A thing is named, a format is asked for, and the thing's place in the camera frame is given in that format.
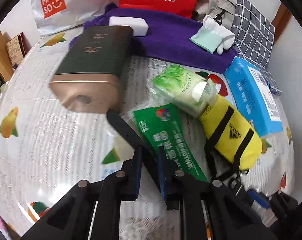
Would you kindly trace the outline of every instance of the plastic bag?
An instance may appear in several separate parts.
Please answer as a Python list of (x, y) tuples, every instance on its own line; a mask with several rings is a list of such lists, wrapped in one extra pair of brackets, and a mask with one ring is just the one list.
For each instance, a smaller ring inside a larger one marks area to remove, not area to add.
[(179, 169), (198, 180), (208, 181), (183, 138), (180, 118), (173, 104), (134, 111), (134, 117), (142, 138), (154, 153), (163, 146), (166, 157), (174, 160)]
[(109, 0), (32, 0), (34, 20), (41, 36), (75, 27), (104, 14)]
[(214, 82), (177, 65), (171, 65), (153, 80), (156, 93), (195, 118), (215, 102)]

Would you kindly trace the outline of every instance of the gray plaid notebook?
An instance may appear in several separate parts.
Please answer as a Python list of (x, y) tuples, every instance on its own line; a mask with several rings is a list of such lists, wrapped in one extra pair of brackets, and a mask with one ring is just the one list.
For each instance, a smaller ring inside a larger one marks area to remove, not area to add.
[(267, 70), (274, 39), (274, 26), (248, 0), (237, 0), (231, 31), (238, 57), (259, 68), (273, 94), (281, 95), (275, 79)]

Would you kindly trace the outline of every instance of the purple towel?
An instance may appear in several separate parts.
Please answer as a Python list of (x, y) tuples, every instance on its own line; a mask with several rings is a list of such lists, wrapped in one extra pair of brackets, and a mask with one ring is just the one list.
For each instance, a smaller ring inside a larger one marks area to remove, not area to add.
[(224, 50), (222, 55), (210, 54), (192, 43), (189, 38), (198, 32), (202, 23), (175, 14), (144, 9), (115, 8), (108, 5), (107, 13), (91, 22), (85, 22), (84, 29), (94, 25), (108, 25), (110, 16), (143, 18), (149, 26), (145, 37), (133, 37), (132, 52), (143, 57), (203, 68), (224, 74), (236, 53)]

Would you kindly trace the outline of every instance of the light green cloth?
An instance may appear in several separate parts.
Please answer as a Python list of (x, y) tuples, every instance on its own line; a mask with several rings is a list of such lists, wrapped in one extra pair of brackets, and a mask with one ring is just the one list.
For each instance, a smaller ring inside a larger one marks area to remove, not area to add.
[(205, 49), (207, 52), (213, 54), (222, 41), (222, 37), (218, 34), (208, 31), (203, 26), (201, 29), (189, 38), (194, 44)]

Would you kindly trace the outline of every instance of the white glove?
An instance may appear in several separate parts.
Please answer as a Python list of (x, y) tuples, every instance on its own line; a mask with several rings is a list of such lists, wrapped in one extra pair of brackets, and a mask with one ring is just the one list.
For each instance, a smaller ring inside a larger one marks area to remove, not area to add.
[(217, 53), (219, 55), (222, 54), (223, 49), (230, 49), (232, 44), (234, 43), (235, 34), (232, 31), (229, 31), (224, 26), (219, 26), (219, 35), (222, 36), (222, 41), (220, 45), (217, 47)]
[(203, 27), (212, 33), (219, 32), (219, 24), (209, 15), (206, 15), (202, 21)]

